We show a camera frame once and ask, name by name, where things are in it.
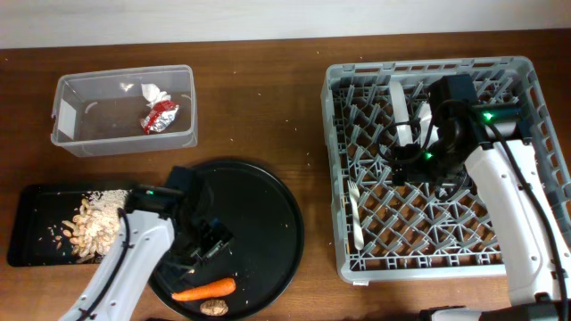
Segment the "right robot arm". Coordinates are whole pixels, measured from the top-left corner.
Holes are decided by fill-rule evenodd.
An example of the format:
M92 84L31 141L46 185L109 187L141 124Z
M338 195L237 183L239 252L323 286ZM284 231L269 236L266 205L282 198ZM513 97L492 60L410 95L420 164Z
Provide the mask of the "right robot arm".
M428 88L434 143L407 144L389 158L393 182L476 186L498 240L510 305L475 311L440 307L422 320L568 320L570 251L542 188L531 125L520 103L482 104L469 75L444 76Z

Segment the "black round tray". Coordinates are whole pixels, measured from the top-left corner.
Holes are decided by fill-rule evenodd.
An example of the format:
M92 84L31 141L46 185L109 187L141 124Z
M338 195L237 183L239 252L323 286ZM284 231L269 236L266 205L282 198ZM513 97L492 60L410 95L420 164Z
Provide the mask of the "black round tray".
M242 160L212 160L188 169L203 174L214 192L210 214L234 234L211 263L180 275L157 267L149 285L180 315L204 320L200 301L176 301L171 294L224 278L236 281L225 297L225 320L251 317L269 306L291 283L303 243L302 214L286 185L266 169Z

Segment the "brown walnut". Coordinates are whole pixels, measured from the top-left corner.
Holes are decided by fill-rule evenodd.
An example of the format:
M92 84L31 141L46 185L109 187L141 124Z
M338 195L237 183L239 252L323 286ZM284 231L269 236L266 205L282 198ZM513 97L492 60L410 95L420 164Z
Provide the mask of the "brown walnut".
M209 317L220 317L228 313L228 305L224 300L207 300L200 305L200 311Z

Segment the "grey dishwasher rack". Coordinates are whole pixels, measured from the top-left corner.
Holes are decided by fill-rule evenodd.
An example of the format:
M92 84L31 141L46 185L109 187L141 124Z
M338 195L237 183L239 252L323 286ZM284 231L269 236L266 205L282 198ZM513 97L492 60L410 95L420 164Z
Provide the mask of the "grey dishwasher rack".
M564 236L570 234L570 175L532 62L524 56L335 64L325 74L322 119L332 185L335 260L351 284L500 276L505 269L484 203L474 188L436 199L426 184L393 184L382 153L397 145L389 82L404 89L417 116L428 87L454 74L471 77L486 104L520 103L532 132L543 190ZM364 248L353 242L347 182L356 183Z

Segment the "white tissue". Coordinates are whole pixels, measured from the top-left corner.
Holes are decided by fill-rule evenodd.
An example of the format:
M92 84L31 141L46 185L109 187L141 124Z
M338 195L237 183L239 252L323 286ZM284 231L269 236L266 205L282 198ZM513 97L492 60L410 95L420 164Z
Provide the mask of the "white tissue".
M157 103L169 101L171 98L167 92L161 91L155 84L142 84L141 89L149 108L153 108Z

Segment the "black rectangular tray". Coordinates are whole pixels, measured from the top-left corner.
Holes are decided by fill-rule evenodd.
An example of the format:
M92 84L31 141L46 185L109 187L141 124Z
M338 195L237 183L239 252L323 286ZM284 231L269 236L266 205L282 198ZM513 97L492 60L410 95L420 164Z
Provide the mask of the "black rectangular tray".
M20 195L7 262L12 267L74 265L64 220L79 213L80 201L94 192L130 190L129 181L29 185Z

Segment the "pile of peanut shells and rice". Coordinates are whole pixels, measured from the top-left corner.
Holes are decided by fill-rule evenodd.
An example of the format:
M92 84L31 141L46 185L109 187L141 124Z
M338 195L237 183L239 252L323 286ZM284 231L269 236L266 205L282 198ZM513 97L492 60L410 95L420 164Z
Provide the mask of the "pile of peanut shells and rice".
M128 193L123 189L82 193L72 216L50 228L56 253L78 264L102 259L119 234L118 209L125 205Z

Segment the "grey plate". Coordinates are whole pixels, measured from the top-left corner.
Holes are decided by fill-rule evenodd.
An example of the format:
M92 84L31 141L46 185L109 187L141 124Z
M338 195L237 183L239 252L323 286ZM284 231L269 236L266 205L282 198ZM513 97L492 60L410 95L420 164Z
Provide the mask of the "grey plate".
M397 123L396 133L398 136L399 146L412 144L413 136L409 124L410 118L404 89L399 81L391 80L389 82L389 91L391 105L393 106L393 117L394 121Z

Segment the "clear plastic bin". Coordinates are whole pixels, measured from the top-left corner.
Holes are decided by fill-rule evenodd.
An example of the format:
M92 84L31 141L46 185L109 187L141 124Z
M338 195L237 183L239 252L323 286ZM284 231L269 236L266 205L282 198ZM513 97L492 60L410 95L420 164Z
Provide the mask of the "clear plastic bin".
M141 126L151 108L142 85L154 84L179 106L161 133ZM68 74L59 78L51 142L77 157L154 152L198 145L194 75L187 65Z

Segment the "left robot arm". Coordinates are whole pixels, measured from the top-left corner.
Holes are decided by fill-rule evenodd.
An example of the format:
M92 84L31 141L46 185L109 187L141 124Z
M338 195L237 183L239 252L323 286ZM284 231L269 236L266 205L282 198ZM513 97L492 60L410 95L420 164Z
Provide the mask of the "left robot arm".
M153 271L182 275L200 268L233 240L208 218L214 192L196 169L175 167L165 186L139 185L118 209L120 230L87 288L63 320L129 320Z

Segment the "white plastic fork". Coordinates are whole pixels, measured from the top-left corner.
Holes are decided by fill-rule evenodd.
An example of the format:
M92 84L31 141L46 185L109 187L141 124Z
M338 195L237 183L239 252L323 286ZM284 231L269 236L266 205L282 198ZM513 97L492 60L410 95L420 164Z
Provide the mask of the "white plastic fork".
M362 227L360 224L358 200L360 198L360 192L355 182L349 180L347 182L348 192L350 197L350 203L352 207L352 229L353 229L353 242L354 246L358 251L364 248L364 237L362 233Z

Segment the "orange carrot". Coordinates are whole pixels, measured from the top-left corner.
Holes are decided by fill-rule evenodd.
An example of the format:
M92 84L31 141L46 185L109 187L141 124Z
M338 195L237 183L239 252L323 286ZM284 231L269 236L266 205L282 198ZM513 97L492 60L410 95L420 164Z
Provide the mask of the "orange carrot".
M176 301L205 300L228 296L235 290L236 281L233 278L224 278L183 292L172 293L171 298Z

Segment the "red foil snack wrapper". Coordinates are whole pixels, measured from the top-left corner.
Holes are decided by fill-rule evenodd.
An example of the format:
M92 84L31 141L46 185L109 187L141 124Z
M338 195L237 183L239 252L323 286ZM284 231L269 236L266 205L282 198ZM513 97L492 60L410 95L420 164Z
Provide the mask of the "red foil snack wrapper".
M148 115L140 120L144 133L150 135L165 130L177 117L178 109L179 105L170 100L156 103Z

